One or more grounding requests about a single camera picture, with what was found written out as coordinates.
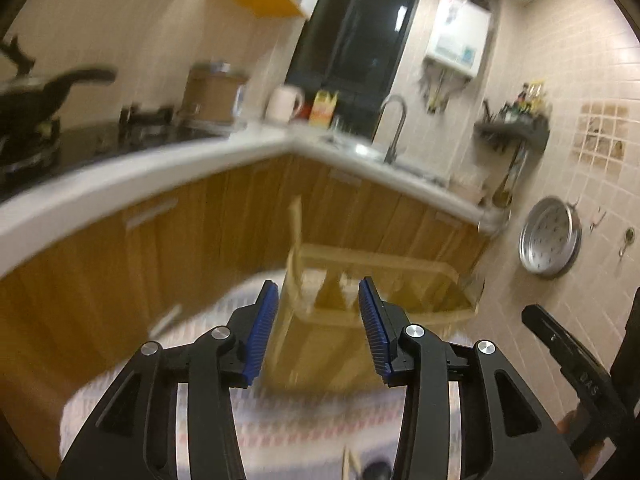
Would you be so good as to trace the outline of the beige plastic utensil basket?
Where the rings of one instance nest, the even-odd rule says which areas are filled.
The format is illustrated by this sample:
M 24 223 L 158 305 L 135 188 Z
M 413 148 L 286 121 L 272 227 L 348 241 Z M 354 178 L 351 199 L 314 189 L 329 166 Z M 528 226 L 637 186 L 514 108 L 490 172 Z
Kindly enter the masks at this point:
M 370 276 L 385 301 L 442 337 L 477 314 L 482 290 L 443 262 L 303 244 L 291 249 L 260 381 L 272 391 L 382 388 L 358 308 Z

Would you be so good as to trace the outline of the white electric kettle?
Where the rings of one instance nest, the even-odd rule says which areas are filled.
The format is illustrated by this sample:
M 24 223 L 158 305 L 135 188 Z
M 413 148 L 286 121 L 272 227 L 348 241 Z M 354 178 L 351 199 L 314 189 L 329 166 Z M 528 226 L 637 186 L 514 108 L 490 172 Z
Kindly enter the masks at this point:
M 305 95 L 297 87 L 281 84 L 270 94 L 265 110 L 265 120 L 273 124 L 286 125 L 302 110 Z

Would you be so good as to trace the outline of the round metal steamer tray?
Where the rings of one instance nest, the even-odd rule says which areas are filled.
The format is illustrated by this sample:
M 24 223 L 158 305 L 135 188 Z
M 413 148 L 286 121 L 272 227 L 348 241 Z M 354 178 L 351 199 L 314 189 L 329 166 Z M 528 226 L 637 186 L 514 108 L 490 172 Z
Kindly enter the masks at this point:
M 536 203 L 518 238 L 518 256 L 529 272 L 554 280 L 567 274 L 582 246 L 582 222 L 574 205 L 547 196 Z

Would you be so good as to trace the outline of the black wok with lid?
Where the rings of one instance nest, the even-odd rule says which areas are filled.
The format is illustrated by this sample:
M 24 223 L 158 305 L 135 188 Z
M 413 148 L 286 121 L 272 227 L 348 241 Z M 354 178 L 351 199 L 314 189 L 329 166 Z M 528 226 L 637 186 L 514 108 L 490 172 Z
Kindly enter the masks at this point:
M 113 66 L 80 66 L 52 78 L 32 76 L 35 60 L 18 45 L 17 36 L 1 43 L 1 53 L 16 67 L 16 75 L 1 83 L 1 133 L 29 134 L 52 117 L 74 84 L 112 84 Z

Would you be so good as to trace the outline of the dark window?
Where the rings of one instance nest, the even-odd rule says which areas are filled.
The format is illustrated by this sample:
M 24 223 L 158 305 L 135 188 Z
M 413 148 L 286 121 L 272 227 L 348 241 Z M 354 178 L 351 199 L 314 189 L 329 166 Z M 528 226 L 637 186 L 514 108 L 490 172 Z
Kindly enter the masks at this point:
M 370 138 L 390 94 L 419 0 L 318 0 L 285 81 L 310 100 L 337 95 L 343 129 Z

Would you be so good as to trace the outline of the striped woven table mat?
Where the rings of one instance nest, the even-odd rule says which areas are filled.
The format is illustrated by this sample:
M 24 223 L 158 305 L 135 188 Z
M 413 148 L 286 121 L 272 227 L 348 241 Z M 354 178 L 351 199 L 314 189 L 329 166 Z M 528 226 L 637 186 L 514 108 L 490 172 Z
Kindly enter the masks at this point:
M 224 324 L 239 307 L 257 298 L 265 280 L 282 287 L 284 272 L 257 274 L 230 289 L 197 315 L 152 333 L 165 349 L 194 341 Z M 405 389 L 387 388 L 367 362 L 378 386 L 373 391 L 336 396 L 294 396 L 267 391 L 259 380 L 249 389 L 231 390 L 235 429 L 247 479 L 341 479 L 344 449 L 362 466 L 374 460 L 393 463 L 404 408 Z M 94 378 L 67 401 L 60 422 L 60 457 L 124 364 Z M 176 439 L 178 479 L 192 479 L 186 446 L 186 388 L 178 390 Z

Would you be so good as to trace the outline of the white countertop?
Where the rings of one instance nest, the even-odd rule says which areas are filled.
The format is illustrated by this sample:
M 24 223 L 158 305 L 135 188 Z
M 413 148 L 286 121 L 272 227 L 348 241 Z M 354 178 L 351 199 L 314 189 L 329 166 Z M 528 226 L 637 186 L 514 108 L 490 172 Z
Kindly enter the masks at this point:
M 107 159 L 56 177 L 15 195 L 1 205 L 1 272 L 84 226 L 179 185 L 224 170 L 281 155 L 324 162 L 434 206 L 495 236 L 510 211 L 482 208 L 424 179 L 386 164 L 372 146 L 341 133 L 296 124 L 288 128 L 253 122 L 220 140 L 171 144 Z

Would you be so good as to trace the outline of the steel kitchen faucet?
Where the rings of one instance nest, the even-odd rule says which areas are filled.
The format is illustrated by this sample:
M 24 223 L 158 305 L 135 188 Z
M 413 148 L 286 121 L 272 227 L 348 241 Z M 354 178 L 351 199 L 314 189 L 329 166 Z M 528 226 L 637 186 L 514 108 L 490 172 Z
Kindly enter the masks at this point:
M 385 165 L 393 165 L 393 163 L 397 158 L 397 149 L 398 149 L 399 139 L 400 139 L 402 130 L 404 130 L 405 123 L 408 116 L 408 105 L 406 100 L 399 94 L 389 94 L 388 96 L 386 96 L 386 98 L 383 100 L 381 104 L 380 118 L 383 118 L 386 108 L 392 103 L 396 103 L 400 106 L 400 115 L 399 115 L 398 123 L 394 132 L 392 142 L 390 142 L 390 146 L 387 148 L 384 159 L 383 159 L 383 162 Z

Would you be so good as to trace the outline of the wooden chopstick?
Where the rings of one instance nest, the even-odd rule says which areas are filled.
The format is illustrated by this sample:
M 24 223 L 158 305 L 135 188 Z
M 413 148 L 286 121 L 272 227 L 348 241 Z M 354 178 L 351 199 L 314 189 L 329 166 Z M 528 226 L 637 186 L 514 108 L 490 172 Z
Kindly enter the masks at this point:
M 302 277 L 304 267 L 300 250 L 302 249 L 302 198 L 294 196 L 288 206 L 288 220 L 290 220 L 291 249 L 288 254 L 288 268 L 285 288 L 288 291 L 291 304 L 297 309 L 302 304 Z

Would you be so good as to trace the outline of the yellow detergent bottle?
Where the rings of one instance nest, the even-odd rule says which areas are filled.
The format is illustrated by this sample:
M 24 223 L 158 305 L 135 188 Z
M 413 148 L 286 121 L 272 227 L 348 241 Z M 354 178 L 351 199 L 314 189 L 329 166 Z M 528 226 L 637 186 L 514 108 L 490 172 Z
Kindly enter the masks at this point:
M 337 106 L 338 92 L 319 90 L 314 97 L 308 122 L 315 127 L 329 128 Z

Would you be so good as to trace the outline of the brown rice cooker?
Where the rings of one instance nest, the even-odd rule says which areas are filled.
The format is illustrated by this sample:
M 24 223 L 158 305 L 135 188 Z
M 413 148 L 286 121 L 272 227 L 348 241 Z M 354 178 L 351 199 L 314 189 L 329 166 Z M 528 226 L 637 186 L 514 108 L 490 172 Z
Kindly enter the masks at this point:
M 187 122 L 231 125 L 239 117 L 247 72 L 224 61 L 191 66 L 178 116 Z

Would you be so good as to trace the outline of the black gas stove top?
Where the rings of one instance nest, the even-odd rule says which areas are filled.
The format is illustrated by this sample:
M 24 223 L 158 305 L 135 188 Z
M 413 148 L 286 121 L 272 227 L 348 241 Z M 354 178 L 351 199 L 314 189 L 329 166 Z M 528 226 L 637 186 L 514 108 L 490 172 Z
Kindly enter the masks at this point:
M 1 139 L 1 199 L 107 159 L 230 133 L 229 126 L 180 119 L 171 106 L 140 110 L 131 105 L 122 109 L 118 122 L 66 131 L 55 119 L 29 138 Z

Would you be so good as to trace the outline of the white gas water heater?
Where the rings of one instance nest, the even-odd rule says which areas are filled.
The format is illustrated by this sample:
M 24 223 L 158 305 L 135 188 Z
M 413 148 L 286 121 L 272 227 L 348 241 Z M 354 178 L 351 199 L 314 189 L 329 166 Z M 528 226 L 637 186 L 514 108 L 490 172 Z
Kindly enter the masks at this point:
M 487 44 L 491 13 L 470 0 L 439 0 L 425 57 L 474 79 Z

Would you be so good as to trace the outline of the wooden base cabinets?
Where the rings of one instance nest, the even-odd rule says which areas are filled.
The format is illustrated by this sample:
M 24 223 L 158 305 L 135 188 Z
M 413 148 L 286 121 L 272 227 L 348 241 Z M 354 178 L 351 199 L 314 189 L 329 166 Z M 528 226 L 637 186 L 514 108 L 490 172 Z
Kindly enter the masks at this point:
M 214 174 L 90 224 L 1 282 L 1 388 L 60 387 L 99 374 L 172 307 L 192 313 L 247 275 L 283 266 L 288 206 L 311 244 L 472 269 L 474 224 L 295 155 Z

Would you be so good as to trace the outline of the black wall spice shelf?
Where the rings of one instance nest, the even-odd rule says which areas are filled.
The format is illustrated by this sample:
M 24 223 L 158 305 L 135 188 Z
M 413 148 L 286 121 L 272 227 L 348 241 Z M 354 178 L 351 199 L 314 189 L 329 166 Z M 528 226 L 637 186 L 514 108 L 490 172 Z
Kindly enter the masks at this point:
M 474 133 L 495 151 L 503 152 L 512 143 L 525 143 L 530 150 L 543 153 L 549 141 L 550 128 L 547 118 L 537 116 L 515 122 L 476 122 Z

